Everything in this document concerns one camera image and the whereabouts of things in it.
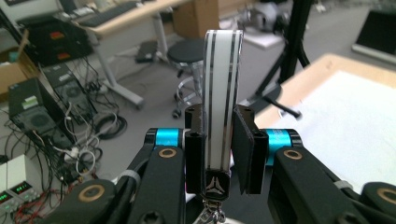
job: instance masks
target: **desk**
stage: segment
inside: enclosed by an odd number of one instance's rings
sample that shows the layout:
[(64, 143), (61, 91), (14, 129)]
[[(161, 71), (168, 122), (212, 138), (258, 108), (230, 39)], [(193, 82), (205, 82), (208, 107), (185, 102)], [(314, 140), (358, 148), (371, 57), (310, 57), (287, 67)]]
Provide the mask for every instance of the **desk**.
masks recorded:
[(88, 37), (92, 43), (92, 48), (98, 56), (99, 61), (105, 70), (105, 75), (107, 78), (107, 81), (104, 82), (105, 85), (107, 85), (114, 92), (131, 101), (133, 104), (136, 105), (137, 109), (139, 109), (143, 105), (143, 98), (123, 88), (117, 83), (113, 72), (111, 71), (105, 57), (103, 56), (103, 53), (99, 49), (99, 40), (102, 38), (106, 38), (107, 36), (112, 35), (116, 32), (120, 32), (123, 29), (126, 29), (136, 24), (137, 22), (152, 16), (155, 26), (155, 33), (158, 37), (159, 51), (164, 57), (166, 55), (167, 45), (163, 31), (163, 23), (161, 21), (160, 11), (168, 7), (175, 7), (181, 5), (188, 1), (190, 0), (155, 0), (152, 2), (149, 1), (146, 2), (145, 5), (143, 5), (142, 7), (134, 8), (131, 11), (119, 15), (117, 18), (105, 22), (97, 27), (83, 27), (77, 24), (77, 26), (87, 31)]
[(279, 118), (268, 107), (260, 128), (295, 129), (305, 147), (360, 193), (367, 182), (396, 185), (396, 73), (325, 55), (282, 84), (279, 102), (303, 115)]
[[(396, 88), (395, 72), (366, 63), (359, 63), (337, 55), (326, 54), (306, 67), (304, 71), (284, 82), (281, 85), (282, 92), (277, 101), (282, 105), (297, 105), (339, 70)], [(270, 127), (278, 120), (278, 109), (274, 106), (269, 106), (263, 111), (258, 112), (255, 118), (255, 122), (259, 128)]]

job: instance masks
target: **cardboard box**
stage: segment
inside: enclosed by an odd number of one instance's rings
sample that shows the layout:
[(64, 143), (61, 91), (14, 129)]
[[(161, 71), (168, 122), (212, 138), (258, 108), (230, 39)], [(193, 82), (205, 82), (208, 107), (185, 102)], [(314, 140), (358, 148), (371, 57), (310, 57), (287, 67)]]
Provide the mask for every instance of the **cardboard box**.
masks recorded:
[(194, 0), (174, 9), (174, 29), (186, 38), (205, 37), (207, 30), (219, 29), (218, 0)]
[[(12, 48), (0, 52), (0, 63), (8, 62), (10, 52), (18, 52), (21, 48)], [(15, 63), (0, 65), (0, 102), (8, 100), (8, 86), (22, 82), (27, 78), (37, 77), (38, 70), (30, 58), (21, 50)]]

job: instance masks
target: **electronic equipment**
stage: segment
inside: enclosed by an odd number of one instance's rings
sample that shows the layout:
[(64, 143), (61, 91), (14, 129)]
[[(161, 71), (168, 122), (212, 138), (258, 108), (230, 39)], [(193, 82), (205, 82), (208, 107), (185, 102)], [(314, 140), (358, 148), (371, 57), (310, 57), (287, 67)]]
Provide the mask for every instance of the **electronic equipment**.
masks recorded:
[(80, 21), (78, 24), (81, 26), (89, 26), (89, 27), (96, 27), (99, 26), (107, 21), (110, 21), (113, 18), (118, 17), (119, 15), (137, 7), (137, 2), (130, 1), (121, 3), (115, 7), (112, 7), (106, 11), (98, 12), (95, 15), (92, 15), (87, 20)]
[(73, 135), (64, 125), (64, 112), (38, 78), (8, 87), (8, 106), (9, 119), (36, 145), (73, 145)]
[(33, 162), (25, 155), (7, 163), (7, 187), (25, 202), (31, 202), (40, 197), (41, 175)]
[(373, 9), (352, 45), (356, 52), (396, 64), (396, 9)]
[(67, 65), (60, 63), (49, 66), (44, 68), (43, 72), (76, 123), (82, 124), (85, 121), (90, 121), (96, 114), (96, 110), (78, 79)]
[(22, 29), (29, 31), (27, 48), (33, 52), (31, 57), (44, 67), (92, 53), (86, 32), (69, 21), (58, 20), (54, 16), (57, 13), (54, 11), (17, 21)]
[(23, 204), (17, 195), (7, 190), (7, 164), (0, 165), (0, 214), (15, 212)]

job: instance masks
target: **cable tie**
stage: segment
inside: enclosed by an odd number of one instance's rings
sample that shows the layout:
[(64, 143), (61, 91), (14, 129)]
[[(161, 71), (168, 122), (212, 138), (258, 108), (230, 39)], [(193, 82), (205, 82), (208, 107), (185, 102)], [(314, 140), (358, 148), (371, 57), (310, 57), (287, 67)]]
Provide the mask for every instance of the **cable tie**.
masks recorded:
[(120, 174), (119, 180), (123, 177), (123, 176), (129, 176), (131, 178), (133, 178), (136, 181), (136, 186), (139, 187), (140, 185), (140, 175), (135, 172), (134, 170), (125, 170)]
[(353, 189), (353, 186), (349, 184), (346, 180), (338, 180), (334, 182), (334, 185), (338, 189)]

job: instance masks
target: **metal screw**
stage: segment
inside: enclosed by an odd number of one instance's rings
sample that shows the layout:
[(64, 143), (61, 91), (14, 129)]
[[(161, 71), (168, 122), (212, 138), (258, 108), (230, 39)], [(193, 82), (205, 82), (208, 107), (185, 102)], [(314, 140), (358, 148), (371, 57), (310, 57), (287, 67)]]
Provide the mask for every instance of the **metal screw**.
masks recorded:
[(338, 224), (361, 224), (361, 221), (352, 213), (344, 213), (337, 218)]
[(140, 224), (163, 224), (163, 216), (158, 212), (147, 212), (140, 218)]

